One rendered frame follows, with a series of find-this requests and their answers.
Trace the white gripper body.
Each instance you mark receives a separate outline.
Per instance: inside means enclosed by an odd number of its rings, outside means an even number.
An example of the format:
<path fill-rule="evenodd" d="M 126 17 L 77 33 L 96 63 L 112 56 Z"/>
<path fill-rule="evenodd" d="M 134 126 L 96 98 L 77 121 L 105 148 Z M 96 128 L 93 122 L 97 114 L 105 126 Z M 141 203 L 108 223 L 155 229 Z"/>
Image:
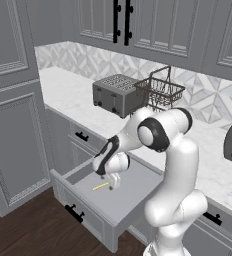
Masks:
<path fill-rule="evenodd" d="M 109 183 L 110 190 L 118 189 L 121 185 L 121 177 L 118 173 L 105 174 L 104 178 Z"/>

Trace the grey upper cupboard door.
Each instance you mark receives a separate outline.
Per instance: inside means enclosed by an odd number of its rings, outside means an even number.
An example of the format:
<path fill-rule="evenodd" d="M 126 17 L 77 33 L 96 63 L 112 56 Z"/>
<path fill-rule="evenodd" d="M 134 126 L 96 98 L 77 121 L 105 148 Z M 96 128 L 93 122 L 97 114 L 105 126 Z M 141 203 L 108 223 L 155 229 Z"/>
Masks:
<path fill-rule="evenodd" d="M 59 4 L 65 41 L 124 52 L 123 36 L 113 42 L 114 0 L 59 0 Z"/>
<path fill-rule="evenodd" d="M 217 0 L 130 0 L 126 54 L 199 71 Z"/>
<path fill-rule="evenodd" d="M 232 80 L 232 0 L 216 0 L 201 68 Z"/>

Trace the yellow straw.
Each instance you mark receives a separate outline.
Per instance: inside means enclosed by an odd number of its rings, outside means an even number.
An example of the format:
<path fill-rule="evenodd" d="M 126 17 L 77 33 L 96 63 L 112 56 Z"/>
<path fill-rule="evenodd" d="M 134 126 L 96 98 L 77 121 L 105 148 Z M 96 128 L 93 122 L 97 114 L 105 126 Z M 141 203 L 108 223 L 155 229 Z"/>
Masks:
<path fill-rule="evenodd" d="M 108 186 L 108 185 L 109 185 L 109 182 L 105 182 L 105 183 L 103 183 L 103 184 L 100 184 L 100 185 L 94 187 L 92 190 L 93 190 L 93 191 L 96 191 L 96 190 L 101 189 L 101 188 L 103 188 L 103 187 L 105 187 L 105 186 Z"/>

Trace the open grey drawer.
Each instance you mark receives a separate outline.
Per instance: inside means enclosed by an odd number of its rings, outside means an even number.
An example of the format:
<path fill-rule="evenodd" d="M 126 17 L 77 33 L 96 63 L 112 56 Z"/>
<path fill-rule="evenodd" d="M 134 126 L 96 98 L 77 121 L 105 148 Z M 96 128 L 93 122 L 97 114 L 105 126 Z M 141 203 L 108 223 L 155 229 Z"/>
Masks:
<path fill-rule="evenodd" d="M 75 204 L 78 214 L 83 211 L 81 224 L 112 253 L 118 250 L 118 237 L 144 210 L 145 202 L 162 181 L 161 175 L 134 159 L 120 177 L 118 189 L 110 190 L 105 186 L 93 191 L 106 180 L 93 171 L 91 159 L 64 175 L 51 170 L 56 199 L 64 207 Z"/>

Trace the grey drawer front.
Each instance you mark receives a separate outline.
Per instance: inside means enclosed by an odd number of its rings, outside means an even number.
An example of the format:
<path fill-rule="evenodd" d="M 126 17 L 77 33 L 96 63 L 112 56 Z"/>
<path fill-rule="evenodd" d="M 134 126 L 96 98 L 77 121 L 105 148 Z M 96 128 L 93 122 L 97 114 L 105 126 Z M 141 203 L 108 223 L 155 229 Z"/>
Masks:
<path fill-rule="evenodd" d="M 78 138 L 75 135 L 75 132 L 83 132 L 84 136 L 88 135 L 89 136 L 88 142 L 85 142 L 82 139 Z M 106 144 L 106 141 L 104 139 L 100 138 L 98 135 L 95 135 L 92 131 L 88 130 L 84 126 L 81 126 L 74 122 L 70 123 L 69 136 L 78 140 L 79 142 L 82 142 L 84 145 L 89 146 L 90 148 L 93 148 L 98 151 L 100 151 L 103 148 L 103 146 Z"/>
<path fill-rule="evenodd" d="M 212 199 L 208 199 L 208 209 L 207 212 L 209 212 L 212 215 L 219 214 L 220 219 L 222 220 L 222 224 L 218 226 L 214 222 L 210 221 L 206 217 L 202 215 L 202 219 L 206 221 L 207 223 L 211 224 L 214 228 L 216 228 L 218 231 L 229 235 L 232 238 L 232 211 L 225 206 L 215 202 Z"/>

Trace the grey tall cabinet door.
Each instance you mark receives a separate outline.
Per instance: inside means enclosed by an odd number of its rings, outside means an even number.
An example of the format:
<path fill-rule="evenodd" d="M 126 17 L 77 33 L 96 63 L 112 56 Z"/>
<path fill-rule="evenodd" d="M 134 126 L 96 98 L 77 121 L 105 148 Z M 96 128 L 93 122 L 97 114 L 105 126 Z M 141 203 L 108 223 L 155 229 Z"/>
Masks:
<path fill-rule="evenodd" d="M 0 217 L 49 188 L 50 169 L 40 81 L 0 89 Z"/>
<path fill-rule="evenodd" d="M 37 77 L 26 0 L 0 0 L 0 88 Z"/>

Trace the grey lower cupboard door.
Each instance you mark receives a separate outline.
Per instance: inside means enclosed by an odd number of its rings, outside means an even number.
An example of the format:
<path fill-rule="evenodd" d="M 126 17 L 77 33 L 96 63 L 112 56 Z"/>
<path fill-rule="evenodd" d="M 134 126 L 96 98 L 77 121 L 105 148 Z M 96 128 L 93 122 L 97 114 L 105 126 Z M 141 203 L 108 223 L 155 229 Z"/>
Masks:
<path fill-rule="evenodd" d="M 78 167 L 96 154 L 92 148 L 74 138 L 70 138 L 70 147 L 73 167 Z"/>
<path fill-rule="evenodd" d="M 183 244 L 191 256 L 232 256 L 232 240 L 205 225 L 193 224 Z"/>

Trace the grey cupboard door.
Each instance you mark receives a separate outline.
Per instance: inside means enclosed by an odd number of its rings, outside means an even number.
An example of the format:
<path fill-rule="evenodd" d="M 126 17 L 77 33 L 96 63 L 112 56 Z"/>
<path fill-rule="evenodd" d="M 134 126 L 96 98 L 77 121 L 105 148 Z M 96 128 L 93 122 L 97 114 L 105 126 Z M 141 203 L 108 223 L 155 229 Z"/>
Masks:
<path fill-rule="evenodd" d="M 216 0 L 201 68 L 232 80 L 232 0 Z"/>
<path fill-rule="evenodd" d="M 65 41 L 124 52 L 123 36 L 113 42 L 114 0 L 59 0 L 59 4 Z"/>
<path fill-rule="evenodd" d="M 73 167 L 78 167 L 96 154 L 92 148 L 74 138 L 70 138 L 70 147 Z"/>
<path fill-rule="evenodd" d="M 232 240 L 205 225 L 193 224 L 183 244 L 191 256 L 232 256 Z"/>
<path fill-rule="evenodd" d="M 126 54 L 199 71 L 217 0 L 130 0 Z"/>

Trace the grey four-slot toaster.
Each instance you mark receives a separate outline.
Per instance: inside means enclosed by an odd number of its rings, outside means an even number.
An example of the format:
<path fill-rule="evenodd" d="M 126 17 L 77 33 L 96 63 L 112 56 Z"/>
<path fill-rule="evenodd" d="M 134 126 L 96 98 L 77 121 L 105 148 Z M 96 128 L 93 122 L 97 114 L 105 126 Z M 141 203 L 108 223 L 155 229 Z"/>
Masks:
<path fill-rule="evenodd" d="M 145 106 L 147 97 L 136 89 L 137 79 L 115 74 L 92 83 L 93 104 L 120 118 Z"/>

